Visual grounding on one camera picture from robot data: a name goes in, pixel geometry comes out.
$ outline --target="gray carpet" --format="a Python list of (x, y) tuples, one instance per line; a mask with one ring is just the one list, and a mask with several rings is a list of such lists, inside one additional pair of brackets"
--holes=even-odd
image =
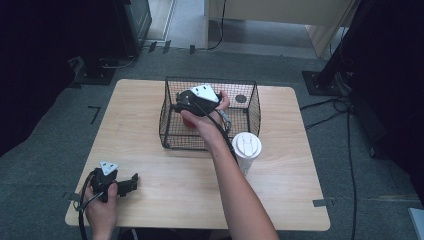
[[(119, 79), (164, 80), (166, 76), (256, 80), (259, 85), (295, 89), (299, 105), (328, 97), (309, 96), (302, 70), (320, 71), (326, 62), (162, 49), (141, 56), (116, 71), (110, 86), (65, 89), (28, 140), (0, 158), (0, 239), (80, 239), (78, 228), (66, 225), (69, 202)], [(95, 109), (101, 107), (91, 124)], [(332, 105), (307, 109), (305, 125), (335, 113)], [(307, 131), (331, 228), (325, 232), (280, 231), (281, 239), (350, 239), (353, 188), (347, 148), (347, 119), (339, 116)], [(408, 208), (422, 208), (409, 177), (390, 160), (369, 157), (369, 146), (356, 116), (351, 115), (352, 159), (357, 185), (356, 239), (416, 239)]]

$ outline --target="tabletop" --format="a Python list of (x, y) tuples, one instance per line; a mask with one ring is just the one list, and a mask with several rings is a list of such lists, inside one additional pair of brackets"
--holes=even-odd
[[(100, 161), (113, 162), (118, 181), (140, 177), (137, 190), (118, 198), (118, 226), (227, 229), (209, 153), (161, 145), (164, 89), (164, 81), (118, 81), (75, 191)], [(327, 208), (313, 203), (323, 195), (294, 90), (258, 92), (263, 149), (246, 179), (277, 230), (328, 230)], [(65, 220), (78, 225), (72, 204)]]

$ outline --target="black wire mesh basket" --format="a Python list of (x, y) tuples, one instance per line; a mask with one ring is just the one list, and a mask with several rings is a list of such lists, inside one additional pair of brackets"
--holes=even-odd
[(225, 91), (230, 99), (230, 106), (225, 110), (231, 119), (230, 141), (240, 132), (259, 137), (261, 109), (255, 81), (167, 77), (159, 122), (159, 136), (164, 148), (206, 150), (197, 129), (184, 124), (181, 114), (175, 112), (178, 94), (204, 84), (209, 84), (217, 94)]

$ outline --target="white cup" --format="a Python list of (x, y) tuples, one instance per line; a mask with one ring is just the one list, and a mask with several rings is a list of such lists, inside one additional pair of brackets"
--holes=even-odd
[(246, 176), (255, 160), (262, 150), (262, 143), (258, 137), (249, 132), (237, 134), (232, 141), (234, 151), (237, 155), (237, 161), (241, 172)]

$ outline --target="wooden desk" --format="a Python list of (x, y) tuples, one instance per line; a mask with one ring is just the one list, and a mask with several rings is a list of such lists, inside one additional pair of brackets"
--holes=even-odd
[[(224, 0), (204, 1), (207, 48), (209, 20), (222, 18)], [(350, 25), (358, 4), (359, 0), (231, 0), (226, 1), (224, 18), (306, 25), (321, 57), (339, 28)]]
[[(76, 188), (101, 160), (120, 164), (118, 181), (140, 175), (119, 198), (118, 226), (227, 229), (213, 162), (207, 152), (164, 149), (159, 139), (163, 81), (121, 80), (106, 110)], [(330, 227), (295, 93), (259, 86), (263, 151), (246, 176), (278, 230)], [(72, 204), (69, 225), (78, 225)]]

